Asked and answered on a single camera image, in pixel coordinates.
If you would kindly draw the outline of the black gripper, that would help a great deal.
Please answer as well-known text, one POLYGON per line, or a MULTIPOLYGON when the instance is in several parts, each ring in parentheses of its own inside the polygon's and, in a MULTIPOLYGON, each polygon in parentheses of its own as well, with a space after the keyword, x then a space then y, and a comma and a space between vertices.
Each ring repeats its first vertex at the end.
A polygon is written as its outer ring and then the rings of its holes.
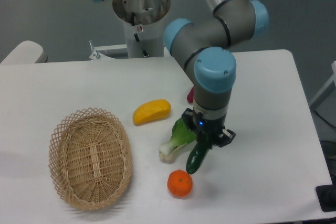
POLYGON ((230 144, 236 136, 234 131, 225 129, 226 114, 218 119, 205 119, 203 113, 196 113, 194 110, 187 108, 182 114, 182 119, 186 127, 196 135, 201 132, 210 135, 210 148, 213 148, 213 146, 222 148, 230 144))

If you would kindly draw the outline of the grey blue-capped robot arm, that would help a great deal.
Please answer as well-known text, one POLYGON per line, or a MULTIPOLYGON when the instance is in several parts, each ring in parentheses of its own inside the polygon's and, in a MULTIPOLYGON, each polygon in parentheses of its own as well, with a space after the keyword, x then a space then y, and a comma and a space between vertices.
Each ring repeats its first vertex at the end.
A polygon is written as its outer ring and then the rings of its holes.
POLYGON ((264 33, 269 17, 259 1, 206 2, 212 17, 199 25, 186 18, 167 23, 170 0, 112 0, 112 7, 123 23, 130 58, 158 57, 168 50, 190 78, 193 108, 183 113, 183 119, 196 133, 197 146, 208 150, 235 137, 224 125, 236 78, 236 60, 229 48, 264 33))

